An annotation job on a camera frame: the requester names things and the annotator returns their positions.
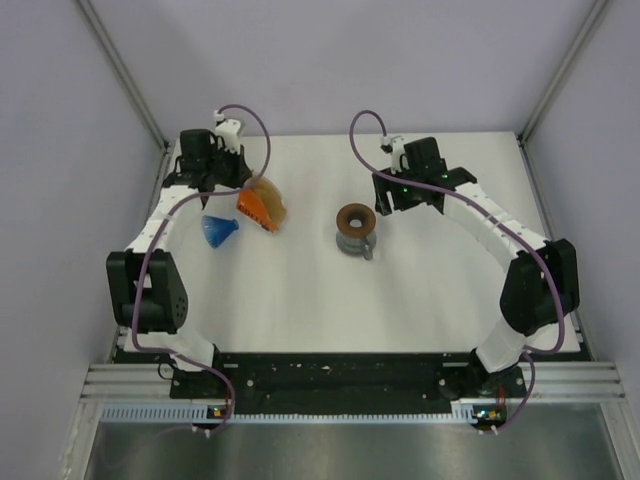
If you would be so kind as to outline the blue plastic coffee dripper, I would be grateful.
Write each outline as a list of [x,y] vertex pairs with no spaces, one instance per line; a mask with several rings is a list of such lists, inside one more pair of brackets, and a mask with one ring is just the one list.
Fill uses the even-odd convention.
[[235,219],[204,215],[201,219],[201,227],[209,246],[217,249],[239,229],[239,223]]

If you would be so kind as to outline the orange coffee filter box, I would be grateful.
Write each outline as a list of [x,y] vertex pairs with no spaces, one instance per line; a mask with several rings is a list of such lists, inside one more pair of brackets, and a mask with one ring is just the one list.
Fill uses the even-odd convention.
[[273,223],[268,218],[264,205],[252,190],[253,184],[249,189],[244,190],[238,195],[236,208],[239,212],[251,219],[264,230],[269,233],[275,233],[280,229],[276,230]]

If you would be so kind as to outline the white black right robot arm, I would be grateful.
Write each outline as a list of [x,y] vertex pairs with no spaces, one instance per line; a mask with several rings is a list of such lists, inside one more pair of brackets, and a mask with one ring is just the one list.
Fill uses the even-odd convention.
[[540,331],[559,329],[579,304],[577,255],[565,239],[551,241],[525,227],[494,202],[463,167],[450,169],[435,138],[408,142],[385,135],[381,150],[391,165],[372,176],[375,210],[387,216],[421,204],[456,222],[491,254],[506,274],[499,299],[501,318],[473,350],[469,388],[487,396],[504,380],[522,351],[532,350]]

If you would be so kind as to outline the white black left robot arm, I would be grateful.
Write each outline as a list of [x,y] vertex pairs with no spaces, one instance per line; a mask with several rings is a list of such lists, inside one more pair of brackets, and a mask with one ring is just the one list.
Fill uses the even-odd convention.
[[237,120],[182,131],[153,212],[137,237],[106,259],[114,318],[128,331],[126,350],[172,356],[194,371],[192,384],[209,397],[224,390],[227,374],[213,363],[214,345],[187,322],[189,297],[176,256],[211,193],[223,187],[230,195],[251,179],[241,136]]

